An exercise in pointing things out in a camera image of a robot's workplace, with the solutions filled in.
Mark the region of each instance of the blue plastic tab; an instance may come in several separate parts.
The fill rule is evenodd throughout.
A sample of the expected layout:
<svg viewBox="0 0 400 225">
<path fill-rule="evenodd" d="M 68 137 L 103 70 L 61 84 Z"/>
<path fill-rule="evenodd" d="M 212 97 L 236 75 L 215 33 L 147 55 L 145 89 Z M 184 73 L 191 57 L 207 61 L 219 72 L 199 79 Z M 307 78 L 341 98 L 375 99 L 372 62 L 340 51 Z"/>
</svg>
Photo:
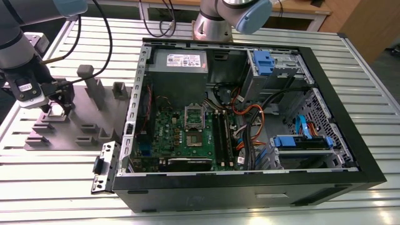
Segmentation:
<svg viewBox="0 0 400 225">
<path fill-rule="evenodd" d="M 325 137 L 325 140 L 327 140 L 328 147 L 333 148 L 333 140 L 332 140 L 332 138 L 331 137 Z"/>
<path fill-rule="evenodd" d="M 253 60 L 259 69 L 260 76 L 269 76 L 275 69 L 275 59 L 268 51 L 253 51 Z"/>
<path fill-rule="evenodd" d="M 281 143 L 280 143 L 280 138 L 279 137 L 273 138 L 273 143 L 275 143 L 275 147 L 280 147 Z"/>
<path fill-rule="evenodd" d="M 295 138 L 291 136 L 277 137 L 283 147 L 296 146 Z"/>
</svg>

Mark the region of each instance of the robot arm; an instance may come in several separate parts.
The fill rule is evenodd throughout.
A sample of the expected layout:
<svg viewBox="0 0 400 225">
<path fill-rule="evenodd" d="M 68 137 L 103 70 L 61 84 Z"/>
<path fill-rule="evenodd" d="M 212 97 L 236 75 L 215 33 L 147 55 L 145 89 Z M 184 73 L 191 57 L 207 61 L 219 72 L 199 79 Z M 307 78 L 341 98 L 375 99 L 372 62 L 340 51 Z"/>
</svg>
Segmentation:
<svg viewBox="0 0 400 225">
<path fill-rule="evenodd" d="M 193 26 L 197 40 L 231 41 L 232 29 L 252 34 L 264 25 L 272 12 L 269 0 L 203 0 Z"/>
<path fill-rule="evenodd" d="M 48 103 L 40 84 L 52 83 L 55 79 L 47 66 L 40 64 L 41 58 L 20 26 L 71 17 L 87 9 L 85 0 L 0 1 L 0 72 L 24 108 Z"/>
</svg>

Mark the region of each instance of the expansion slot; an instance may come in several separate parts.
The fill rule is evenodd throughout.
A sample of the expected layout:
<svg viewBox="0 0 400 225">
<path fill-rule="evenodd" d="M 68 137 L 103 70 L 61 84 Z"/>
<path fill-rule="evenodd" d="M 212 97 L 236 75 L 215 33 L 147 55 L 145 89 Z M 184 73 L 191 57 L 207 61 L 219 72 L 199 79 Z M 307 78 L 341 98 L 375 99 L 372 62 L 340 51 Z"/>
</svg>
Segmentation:
<svg viewBox="0 0 400 225">
<path fill-rule="evenodd" d="M 213 134 L 213 146 L 215 146 L 215 157 L 217 164 L 220 165 L 224 162 L 221 146 L 223 146 L 223 138 L 220 135 L 220 117 L 219 114 L 212 115 L 212 134 Z"/>
<path fill-rule="evenodd" d="M 231 164 L 231 158 L 233 157 L 232 154 L 232 141 L 231 141 L 231 132 L 229 132 L 229 120 L 228 120 L 228 113 L 224 112 L 223 114 L 223 119 L 224 119 L 224 123 L 225 123 L 225 142 L 227 142 L 227 154 L 228 154 L 228 158 L 227 158 L 227 163 Z"/>
<path fill-rule="evenodd" d="M 229 160 L 228 136 L 229 136 L 229 134 L 227 133 L 227 129 L 225 129 L 225 121 L 224 121 L 223 113 L 219 114 L 219 123 L 220 123 L 220 139 L 221 139 L 221 151 L 223 151 L 223 155 L 224 155 L 224 164 L 228 164 L 228 160 Z"/>
</svg>

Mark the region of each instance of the green motherboard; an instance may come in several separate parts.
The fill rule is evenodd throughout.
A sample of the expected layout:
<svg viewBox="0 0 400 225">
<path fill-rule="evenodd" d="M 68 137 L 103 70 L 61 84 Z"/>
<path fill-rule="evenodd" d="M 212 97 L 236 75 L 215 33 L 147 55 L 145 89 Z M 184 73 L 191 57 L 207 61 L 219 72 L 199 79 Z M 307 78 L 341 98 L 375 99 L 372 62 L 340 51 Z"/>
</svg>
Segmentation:
<svg viewBox="0 0 400 225">
<path fill-rule="evenodd" d="M 211 159 L 211 171 L 237 170 L 232 153 L 224 162 L 219 160 L 221 153 L 216 151 L 221 149 L 215 145 L 213 113 L 187 112 L 187 123 L 201 123 L 201 116 L 204 129 L 185 129 L 184 111 L 157 111 L 152 144 L 141 146 L 143 155 L 131 159 L 135 172 L 160 172 L 160 165 L 172 158 Z"/>
</svg>

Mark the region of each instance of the metal slatted table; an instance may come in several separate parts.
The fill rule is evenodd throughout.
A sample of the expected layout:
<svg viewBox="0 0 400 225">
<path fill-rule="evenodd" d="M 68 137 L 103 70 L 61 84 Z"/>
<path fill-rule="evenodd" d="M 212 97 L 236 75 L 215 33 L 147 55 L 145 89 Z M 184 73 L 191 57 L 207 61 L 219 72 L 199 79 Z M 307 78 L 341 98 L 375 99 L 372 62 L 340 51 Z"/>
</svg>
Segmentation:
<svg viewBox="0 0 400 225">
<path fill-rule="evenodd" d="M 99 77 L 103 85 L 133 83 L 141 39 L 149 37 L 141 21 L 109 19 L 115 53 Z M 159 23 L 149 22 L 153 32 Z M 191 24 L 179 23 L 173 38 L 191 39 Z M 67 22 L 47 58 L 63 55 L 77 35 Z M 400 221 L 400 107 L 352 44 L 331 33 L 261 29 L 233 33 L 235 42 L 297 45 L 313 49 L 331 83 L 356 123 L 388 182 L 351 192 L 309 207 L 256 210 L 209 210 L 135 214 L 116 195 L 91 195 L 92 165 L 99 151 L 25 151 L 23 149 L 40 110 L 13 106 L 0 127 L 0 223 L 69 224 L 393 224 Z M 108 34 L 99 18 L 83 18 L 75 53 L 49 65 L 53 76 L 76 79 L 80 64 L 103 67 Z"/>
</svg>

